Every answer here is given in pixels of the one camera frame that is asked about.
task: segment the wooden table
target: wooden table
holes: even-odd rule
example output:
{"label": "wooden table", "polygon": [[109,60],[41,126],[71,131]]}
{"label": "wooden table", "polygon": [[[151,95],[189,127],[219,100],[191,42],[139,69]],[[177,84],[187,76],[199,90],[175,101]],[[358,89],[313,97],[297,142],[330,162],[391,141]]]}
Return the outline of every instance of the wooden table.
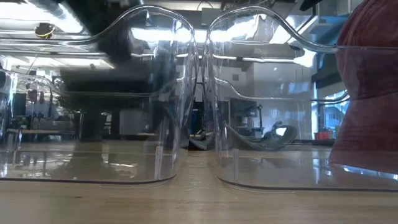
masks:
{"label": "wooden table", "polygon": [[3,181],[1,223],[397,223],[395,193],[250,192],[214,173],[211,152],[189,152],[152,187]]}

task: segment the transparent plastic bin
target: transparent plastic bin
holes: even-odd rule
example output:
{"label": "transparent plastic bin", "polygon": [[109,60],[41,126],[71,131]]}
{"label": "transparent plastic bin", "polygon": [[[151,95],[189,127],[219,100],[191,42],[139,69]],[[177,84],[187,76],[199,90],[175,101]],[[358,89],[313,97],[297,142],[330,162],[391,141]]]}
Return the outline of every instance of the transparent plastic bin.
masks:
{"label": "transparent plastic bin", "polygon": [[3,180],[171,179],[197,78],[192,26],[155,6],[80,40],[0,39]]}
{"label": "transparent plastic bin", "polygon": [[218,178],[398,190],[397,58],[397,49],[311,43],[260,6],[218,17],[203,56]]}

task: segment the cable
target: cable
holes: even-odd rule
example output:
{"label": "cable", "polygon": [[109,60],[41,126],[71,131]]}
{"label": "cable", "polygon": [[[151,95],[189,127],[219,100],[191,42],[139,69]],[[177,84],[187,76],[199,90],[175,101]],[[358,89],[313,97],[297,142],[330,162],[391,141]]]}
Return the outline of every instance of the cable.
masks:
{"label": "cable", "polygon": [[199,2],[199,5],[198,5],[198,7],[197,7],[197,10],[199,10],[199,6],[200,6],[203,2],[209,4],[209,6],[211,6],[211,8],[214,9],[214,7],[210,4],[210,2],[208,2],[208,1],[200,1],[200,2]]}

